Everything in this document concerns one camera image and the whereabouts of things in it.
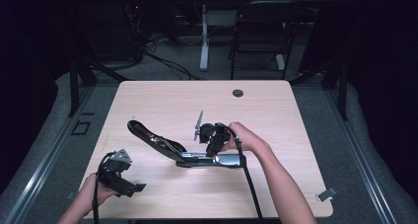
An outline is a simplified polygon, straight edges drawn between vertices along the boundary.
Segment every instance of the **chair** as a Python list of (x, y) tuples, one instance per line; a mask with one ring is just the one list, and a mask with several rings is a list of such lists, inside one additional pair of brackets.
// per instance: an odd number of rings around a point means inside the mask
[(236, 71), (236, 53), (285, 54), (282, 80), (285, 79), (295, 32), (305, 9), (294, 2), (253, 1), (241, 6), (236, 15), (230, 49), (231, 80)]

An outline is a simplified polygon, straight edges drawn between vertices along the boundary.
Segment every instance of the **black curtain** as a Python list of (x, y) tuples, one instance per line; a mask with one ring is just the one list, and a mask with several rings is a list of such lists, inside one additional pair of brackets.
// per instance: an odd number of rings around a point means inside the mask
[(370, 138), (398, 183), (418, 203), (418, 2), (359, 1), (355, 9), (321, 8), (301, 71), (316, 69), (347, 42), (356, 42), (345, 62)]
[(69, 71), (77, 35), (62, 5), (46, 0), (0, 0), (0, 191), (33, 145)]

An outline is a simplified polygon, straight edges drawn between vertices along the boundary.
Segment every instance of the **forearm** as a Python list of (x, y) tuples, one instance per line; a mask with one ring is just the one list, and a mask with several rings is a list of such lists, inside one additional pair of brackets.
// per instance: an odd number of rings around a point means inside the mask
[(74, 202), (67, 209), (64, 215), (61, 216), (58, 223), (59, 224), (76, 224), (80, 223), (81, 220), (89, 214), (89, 210), (85, 208), (86, 203), (77, 203)]
[(304, 195), (277, 160), (270, 146), (263, 142), (252, 151), (264, 171), (274, 205), (282, 223), (315, 223)]

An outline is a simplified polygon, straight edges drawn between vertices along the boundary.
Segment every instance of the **wooden table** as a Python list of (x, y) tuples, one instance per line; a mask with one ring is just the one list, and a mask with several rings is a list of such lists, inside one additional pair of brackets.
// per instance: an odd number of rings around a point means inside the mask
[[(233, 95), (240, 89), (244, 95)], [(292, 89), (286, 81), (137, 81), (123, 82), (115, 95), (85, 177), (102, 157), (126, 149), (133, 163), (122, 177), (147, 184), (132, 197), (111, 197), (100, 207), (101, 218), (189, 219), (256, 218), (243, 169), (179, 168), (127, 129), (135, 119), (152, 132), (179, 142), (189, 152), (204, 152), (194, 141), (194, 126), (240, 121), (268, 141), (300, 186), (316, 217), (332, 214), (313, 148)], [(244, 152), (264, 217), (277, 217), (256, 158)]]

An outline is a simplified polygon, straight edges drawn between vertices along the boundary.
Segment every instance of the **dark background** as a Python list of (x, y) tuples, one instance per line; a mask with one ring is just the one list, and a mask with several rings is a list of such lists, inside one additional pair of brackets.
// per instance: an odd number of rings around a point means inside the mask
[[(109, 5), (106, 8), (101, 9), (106, 19), (95, 19), (89, 18), (88, 12), (74, 15), (79, 13), (77, 9), (69, 12), (49, 0), (0, 0), (1, 191), (13, 178), (50, 112), (57, 93), (54, 81), (69, 71), (75, 55), (120, 60), (140, 57), (138, 38), (129, 30), (129, 22), (120, 21), (124, 10)], [(375, 147), (415, 202), (417, 15), (415, 0), (365, 0), (357, 9), (322, 7), (301, 64), (301, 71), (315, 69), (336, 57), (354, 38), (356, 46), (346, 59), (349, 82), (358, 91)], [(166, 20), (172, 16), (170, 12), (163, 15)], [(86, 24), (84, 30), (76, 24), (79, 20)], [(150, 21), (158, 23), (159, 19)], [(351, 35), (353, 26), (361, 28)], [(113, 44), (92, 42), (108, 34), (109, 29), (117, 39)]]

